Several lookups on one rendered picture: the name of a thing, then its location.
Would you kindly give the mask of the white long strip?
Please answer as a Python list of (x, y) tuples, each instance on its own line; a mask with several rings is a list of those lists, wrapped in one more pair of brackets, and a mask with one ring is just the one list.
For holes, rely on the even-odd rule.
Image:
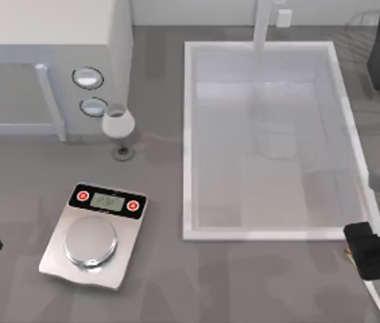
[(375, 289), (374, 284), (371, 281), (363, 281), (364, 286), (366, 287), (373, 303), (375, 304), (379, 314), (380, 314), (380, 296)]

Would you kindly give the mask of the white sink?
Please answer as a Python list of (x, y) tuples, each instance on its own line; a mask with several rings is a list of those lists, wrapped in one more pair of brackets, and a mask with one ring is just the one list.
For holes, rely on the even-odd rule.
[(184, 59), (184, 240), (380, 234), (333, 42), (187, 41)]

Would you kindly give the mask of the tall white tap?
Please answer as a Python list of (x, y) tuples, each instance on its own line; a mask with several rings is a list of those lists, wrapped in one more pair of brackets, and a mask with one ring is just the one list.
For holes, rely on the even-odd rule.
[(263, 50), (270, 15), (277, 5), (283, 5), (287, 0), (256, 0), (255, 25), (253, 31), (253, 49)]

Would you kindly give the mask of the silver kitchen scale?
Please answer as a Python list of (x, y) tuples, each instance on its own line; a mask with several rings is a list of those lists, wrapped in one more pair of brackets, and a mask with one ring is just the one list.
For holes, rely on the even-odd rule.
[(65, 281), (118, 290), (123, 284), (149, 198), (78, 182), (38, 265)]

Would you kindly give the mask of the white wine glass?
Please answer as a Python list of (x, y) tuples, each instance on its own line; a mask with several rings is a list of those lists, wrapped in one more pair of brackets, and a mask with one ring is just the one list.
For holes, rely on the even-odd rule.
[(102, 131), (115, 142), (112, 155), (118, 162), (127, 162), (135, 155), (134, 148), (125, 142), (134, 130), (135, 119), (128, 107), (122, 104), (106, 107), (102, 117)]

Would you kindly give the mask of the small round microwave knob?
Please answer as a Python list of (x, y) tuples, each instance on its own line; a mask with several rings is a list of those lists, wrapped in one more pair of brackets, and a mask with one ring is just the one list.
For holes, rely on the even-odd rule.
[(80, 101), (81, 112), (91, 118), (102, 118), (107, 108), (108, 103), (102, 98), (92, 97)]

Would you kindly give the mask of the large round microwave knob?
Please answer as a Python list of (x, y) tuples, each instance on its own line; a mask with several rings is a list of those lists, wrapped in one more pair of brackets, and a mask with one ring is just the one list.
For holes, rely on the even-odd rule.
[(86, 90), (98, 89), (104, 83), (102, 73), (93, 67), (74, 69), (71, 79), (76, 86)]

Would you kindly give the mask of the microwave oven door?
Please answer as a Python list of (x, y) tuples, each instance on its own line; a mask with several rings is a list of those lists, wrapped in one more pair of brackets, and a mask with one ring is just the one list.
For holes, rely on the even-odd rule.
[[(0, 136), (58, 137), (34, 66), (30, 63), (0, 63)], [(50, 68), (49, 77), (53, 88)], [(55, 91), (54, 94), (62, 113)]]

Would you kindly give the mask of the pale microwave oven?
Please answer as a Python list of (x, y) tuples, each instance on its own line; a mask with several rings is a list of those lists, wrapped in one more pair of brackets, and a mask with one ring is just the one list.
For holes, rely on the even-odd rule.
[[(67, 140), (103, 134), (102, 118), (83, 114), (81, 100), (127, 105), (132, 52), (129, 0), (0, 0), (0, 63), (51, 69)], [(102, 73), (100, 88), (73, 83), (72, 71), (82, 67)]]

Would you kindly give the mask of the white wall socket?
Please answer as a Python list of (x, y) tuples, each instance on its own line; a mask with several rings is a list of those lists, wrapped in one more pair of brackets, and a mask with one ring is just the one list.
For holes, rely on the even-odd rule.
[(292, 10), (291, 9), (279, 9), (276, 27), (277, 28), (288, 28), (292, 23)]

